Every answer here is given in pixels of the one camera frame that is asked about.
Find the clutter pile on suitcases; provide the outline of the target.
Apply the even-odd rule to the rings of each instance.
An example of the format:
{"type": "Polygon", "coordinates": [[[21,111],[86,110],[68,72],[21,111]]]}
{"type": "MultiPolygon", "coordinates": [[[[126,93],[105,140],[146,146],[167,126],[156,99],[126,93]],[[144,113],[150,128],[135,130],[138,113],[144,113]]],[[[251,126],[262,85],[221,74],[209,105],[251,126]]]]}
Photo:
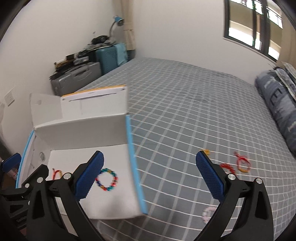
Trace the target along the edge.
{"type": "Polygon", "coordinates": [[[84,63],[96,62],[95,51],[100,48],[113,46],[115,43],[116,39],[114,37],[109,37],[106,35],[93,38],[91,43],[81,51],[67,55],[64,59],[55,62],[55,70],[58,72],[62,71],[62,69],[75,67],[84,63]]]}

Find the teal hard suitcase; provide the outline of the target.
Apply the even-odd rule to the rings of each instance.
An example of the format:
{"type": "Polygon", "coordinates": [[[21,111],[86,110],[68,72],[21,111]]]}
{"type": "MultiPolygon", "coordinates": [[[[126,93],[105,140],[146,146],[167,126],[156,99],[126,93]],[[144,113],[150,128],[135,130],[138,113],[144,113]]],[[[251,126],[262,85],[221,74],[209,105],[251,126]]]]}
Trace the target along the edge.
{"type": "Polygon", "coordinates": [[[128,62],[128,55],[124,43],[106,46],[95,51],[96,61],[100,63],[101,73],[110,71],[128,62]]]}

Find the grey hard suitcase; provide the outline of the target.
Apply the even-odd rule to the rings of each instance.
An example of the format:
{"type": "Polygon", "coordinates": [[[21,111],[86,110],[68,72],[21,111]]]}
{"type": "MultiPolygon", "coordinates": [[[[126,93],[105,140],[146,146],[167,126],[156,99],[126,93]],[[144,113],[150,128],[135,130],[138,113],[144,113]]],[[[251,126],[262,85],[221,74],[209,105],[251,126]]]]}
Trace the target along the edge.
{"type": "Polygon", "coordinates": [[[90,62],[73,67],[66,72],[56,72],[50,76],[53,93],[63,96],[76,92],[101,76],[99,62],[90,62]]]}

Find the white wall socket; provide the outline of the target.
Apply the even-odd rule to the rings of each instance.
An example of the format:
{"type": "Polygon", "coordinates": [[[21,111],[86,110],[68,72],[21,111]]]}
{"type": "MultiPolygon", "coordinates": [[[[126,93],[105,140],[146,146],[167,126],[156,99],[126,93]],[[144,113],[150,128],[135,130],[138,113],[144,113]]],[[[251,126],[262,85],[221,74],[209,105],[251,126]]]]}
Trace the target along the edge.
{"type": "Polygon", "coordinates": [[[12,90],[10,90],[5,96],[4,96],[4,100],[7,104],[7,106],[10,106],[14,101],[15,101],[15,98],[13,96],[13,92],[12,90]]]}

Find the patterned pillow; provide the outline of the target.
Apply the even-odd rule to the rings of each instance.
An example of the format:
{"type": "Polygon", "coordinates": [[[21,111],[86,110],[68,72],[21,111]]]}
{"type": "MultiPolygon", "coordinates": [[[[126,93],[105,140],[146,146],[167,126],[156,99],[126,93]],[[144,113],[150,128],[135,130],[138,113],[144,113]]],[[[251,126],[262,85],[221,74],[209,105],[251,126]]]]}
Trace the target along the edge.
{"type": "Polygon", "coordinates": [[[296,100],[295,95],[295,68],[290,64],[286,62],[282,62],[284,68],[276,66],[274,68],[276,75],[280,79],[280,81],[283,83],[283,85],[288,90],[289,94],[293,98],[293,100],[296,100]]]}

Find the white cardboard box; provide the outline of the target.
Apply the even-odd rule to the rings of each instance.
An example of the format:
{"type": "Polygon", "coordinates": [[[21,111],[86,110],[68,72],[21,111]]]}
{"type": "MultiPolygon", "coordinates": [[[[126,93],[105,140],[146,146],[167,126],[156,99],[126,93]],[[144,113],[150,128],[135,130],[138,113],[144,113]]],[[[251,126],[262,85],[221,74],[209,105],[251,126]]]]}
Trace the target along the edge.
{"type": "Polygon", "coordinates": [[[128,87],[84,90],[62,97],[30,95],[33,130],[25,146],[16,186],[42,164],[73,173],[95,151],[104,155],[103,173],[81,205],[91,219],[129,219],[147,214],[134,154],[128,87]]]}

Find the beige curtain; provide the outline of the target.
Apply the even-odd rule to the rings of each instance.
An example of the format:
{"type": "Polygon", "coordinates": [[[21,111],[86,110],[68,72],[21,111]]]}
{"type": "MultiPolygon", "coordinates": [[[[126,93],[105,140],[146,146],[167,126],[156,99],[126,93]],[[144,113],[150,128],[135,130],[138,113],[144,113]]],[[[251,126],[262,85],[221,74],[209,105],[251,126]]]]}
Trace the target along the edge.
{"type": "Polygon", "coordinates": [[[127,51],[136,49],[136,41],[133,26],[133,1],[121,0],[121,11],[124,18],[123,32],[127,51]]]}

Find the blue desk lamp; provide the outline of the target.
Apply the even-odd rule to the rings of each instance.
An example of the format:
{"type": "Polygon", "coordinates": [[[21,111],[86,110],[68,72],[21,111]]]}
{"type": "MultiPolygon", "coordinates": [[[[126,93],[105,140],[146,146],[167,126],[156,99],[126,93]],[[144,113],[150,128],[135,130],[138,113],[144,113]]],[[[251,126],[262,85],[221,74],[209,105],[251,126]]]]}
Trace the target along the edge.
{"type": "Polygon", "coordinates": [[[109,29],[109,37],[112,38],[112,31],[115,25],[117,25],[118,27],[121,27],[124,25],[125,20],[124,18],[120,17],[120,16],[114,16],[113,17],[114,21],[109,29]]]}

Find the dark framed window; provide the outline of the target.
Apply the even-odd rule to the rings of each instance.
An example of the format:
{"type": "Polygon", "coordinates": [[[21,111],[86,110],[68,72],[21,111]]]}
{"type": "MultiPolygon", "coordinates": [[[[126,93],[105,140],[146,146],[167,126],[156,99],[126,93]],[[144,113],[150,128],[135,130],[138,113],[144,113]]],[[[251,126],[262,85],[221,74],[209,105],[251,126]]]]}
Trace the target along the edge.
{"type": "Polygon", "coordinates": [[[280,57],[283,12],[275,1],[225,0],[224,37],[272,61],[280,57]]]}

